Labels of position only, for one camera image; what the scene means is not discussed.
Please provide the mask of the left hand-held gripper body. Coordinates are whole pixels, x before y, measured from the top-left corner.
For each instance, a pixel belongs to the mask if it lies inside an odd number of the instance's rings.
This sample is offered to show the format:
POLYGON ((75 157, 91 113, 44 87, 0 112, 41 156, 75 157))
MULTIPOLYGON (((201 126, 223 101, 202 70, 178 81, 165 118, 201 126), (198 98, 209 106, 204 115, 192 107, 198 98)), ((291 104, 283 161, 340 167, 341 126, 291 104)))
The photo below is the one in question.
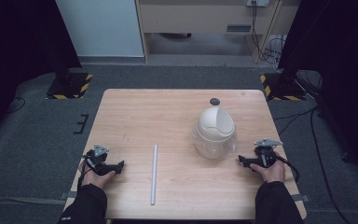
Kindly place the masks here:
POLYGON ((107 166, 104 164, 108 151, 109 149, 106 147, 95 145, 94 149, 90 149, 83 156, 88 167, 97 175, 106 175, 108 173, 107 166))

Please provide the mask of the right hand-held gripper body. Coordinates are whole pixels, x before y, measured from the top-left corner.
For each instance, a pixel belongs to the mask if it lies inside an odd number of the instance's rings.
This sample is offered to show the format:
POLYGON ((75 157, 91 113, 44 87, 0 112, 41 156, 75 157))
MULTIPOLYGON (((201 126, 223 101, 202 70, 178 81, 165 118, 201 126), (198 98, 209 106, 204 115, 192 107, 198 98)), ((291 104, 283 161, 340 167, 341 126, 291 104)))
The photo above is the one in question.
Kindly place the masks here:
POLYGON ((277 159, 273 148, 276 146, 282 146, 283 142, 265 138, 254 142, 254 145, 258 165, 264 168, 269 168, 277 159))

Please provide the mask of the long white tube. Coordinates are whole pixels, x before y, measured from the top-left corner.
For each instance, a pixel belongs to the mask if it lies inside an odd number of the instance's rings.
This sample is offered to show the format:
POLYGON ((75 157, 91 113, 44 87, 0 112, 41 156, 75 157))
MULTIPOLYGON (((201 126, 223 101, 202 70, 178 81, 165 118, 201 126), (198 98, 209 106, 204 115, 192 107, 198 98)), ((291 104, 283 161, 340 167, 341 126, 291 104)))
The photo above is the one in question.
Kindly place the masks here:
POLYGON ((158 145, 154 145, 151 181, 151 205, 156 204, 156 185, 157 185, 157 166, 158 166, 158 145))

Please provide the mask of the white swing-lid trash bin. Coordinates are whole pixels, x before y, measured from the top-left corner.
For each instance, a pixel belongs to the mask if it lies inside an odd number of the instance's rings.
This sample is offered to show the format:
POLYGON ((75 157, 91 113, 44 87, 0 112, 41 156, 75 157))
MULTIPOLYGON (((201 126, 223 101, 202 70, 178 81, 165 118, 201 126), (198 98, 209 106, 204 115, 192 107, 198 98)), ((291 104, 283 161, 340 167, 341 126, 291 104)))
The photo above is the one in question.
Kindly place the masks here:
POLYGON ((228 112, 218 106, 200 114, 192 138, 199 154, 210 160, 224 158, 237 146, 235 123, 228 112))

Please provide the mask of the person's left hand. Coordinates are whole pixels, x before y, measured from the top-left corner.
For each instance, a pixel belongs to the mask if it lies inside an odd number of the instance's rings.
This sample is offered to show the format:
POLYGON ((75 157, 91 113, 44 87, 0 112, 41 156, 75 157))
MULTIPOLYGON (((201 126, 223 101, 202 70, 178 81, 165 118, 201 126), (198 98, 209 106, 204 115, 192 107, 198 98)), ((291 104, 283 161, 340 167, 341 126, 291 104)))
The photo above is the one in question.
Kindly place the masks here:
POLYGON ((107 175, 97 175, 92 169, 88 167, 84 161, 79 164, 78 171, 80 172, 81 176, 81 187, 92 184, 102 189, 105 183, 115 175, 114 172, 107 175))

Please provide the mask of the person's right hand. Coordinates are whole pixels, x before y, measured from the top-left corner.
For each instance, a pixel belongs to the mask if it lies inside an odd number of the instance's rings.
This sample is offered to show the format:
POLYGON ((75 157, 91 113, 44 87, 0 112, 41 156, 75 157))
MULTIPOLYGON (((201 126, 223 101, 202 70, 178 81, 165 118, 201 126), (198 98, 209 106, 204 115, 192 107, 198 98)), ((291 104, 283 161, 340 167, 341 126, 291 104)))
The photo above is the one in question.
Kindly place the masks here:
POLYGON ((260 173, 267 183, 285 182, 285 166, 282 161, 275 161, 269 168, 259 166, 259 169, 255 171, 260 173))

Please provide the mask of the black yellow-striped stand base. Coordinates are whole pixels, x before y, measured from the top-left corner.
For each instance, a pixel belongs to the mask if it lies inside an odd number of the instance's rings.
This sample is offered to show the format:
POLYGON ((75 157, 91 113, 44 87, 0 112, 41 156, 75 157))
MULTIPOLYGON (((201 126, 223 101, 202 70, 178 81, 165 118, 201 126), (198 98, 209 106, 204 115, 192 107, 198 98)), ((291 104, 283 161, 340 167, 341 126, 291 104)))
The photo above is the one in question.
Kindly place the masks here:
POLYGON ((260 77, 267 100, 304 100, 305 91, 298 83, 279 73, 266 73, 260 77))
POLYGON ((92 74, 70 73, 67 78, 56 77, 48 89, 47 99, 82 98, 89 87, 92 74))

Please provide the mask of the black curtain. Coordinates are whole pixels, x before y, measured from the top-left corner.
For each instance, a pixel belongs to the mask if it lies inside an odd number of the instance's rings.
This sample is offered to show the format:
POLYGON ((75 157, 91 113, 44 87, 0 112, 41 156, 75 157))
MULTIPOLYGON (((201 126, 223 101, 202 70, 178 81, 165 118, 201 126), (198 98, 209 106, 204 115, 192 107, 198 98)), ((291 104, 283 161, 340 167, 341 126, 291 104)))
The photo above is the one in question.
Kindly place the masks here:
POLYGON ((22 82, 54 71, 48 52, 80 65, 56 0, 0 0, 0 121, 22 82))
POLYGON ((300 0, 279 66, 322 76, 322 109, 358 161, 358 0, 300 0))

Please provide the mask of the white partition panel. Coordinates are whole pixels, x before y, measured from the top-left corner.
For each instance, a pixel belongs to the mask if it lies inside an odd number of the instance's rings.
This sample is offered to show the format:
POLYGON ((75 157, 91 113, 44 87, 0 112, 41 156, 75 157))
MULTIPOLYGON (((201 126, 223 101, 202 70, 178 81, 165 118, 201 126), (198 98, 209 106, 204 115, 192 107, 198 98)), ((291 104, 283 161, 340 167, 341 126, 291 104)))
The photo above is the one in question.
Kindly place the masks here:
POLYGON ((143 57, 135 0, 56 0, 78 56, 143 57))

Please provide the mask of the light wooden desk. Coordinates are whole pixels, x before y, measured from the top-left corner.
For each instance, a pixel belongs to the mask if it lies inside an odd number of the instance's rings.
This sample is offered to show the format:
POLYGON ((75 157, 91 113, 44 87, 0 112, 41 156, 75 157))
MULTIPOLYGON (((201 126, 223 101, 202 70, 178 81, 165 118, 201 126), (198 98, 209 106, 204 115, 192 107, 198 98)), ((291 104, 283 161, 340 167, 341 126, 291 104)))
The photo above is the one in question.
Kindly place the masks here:
POLYGON ((269 0, 247 7, 247 0, 135 0, 145 54, 152 34, 244 35, 255 63, 265 57, 269 39, 287 35, 301 0, 269 0))

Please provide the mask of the grey power strip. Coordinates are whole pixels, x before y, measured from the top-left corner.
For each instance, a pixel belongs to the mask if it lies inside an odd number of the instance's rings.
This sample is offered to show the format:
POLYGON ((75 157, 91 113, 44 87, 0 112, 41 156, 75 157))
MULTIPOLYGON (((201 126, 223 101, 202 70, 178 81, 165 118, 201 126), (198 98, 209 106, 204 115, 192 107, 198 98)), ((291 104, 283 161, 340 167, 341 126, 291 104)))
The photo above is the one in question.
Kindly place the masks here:
POLYGON ((269 5, 269 0, 247 0, 247 7, 267 7, 269 5))

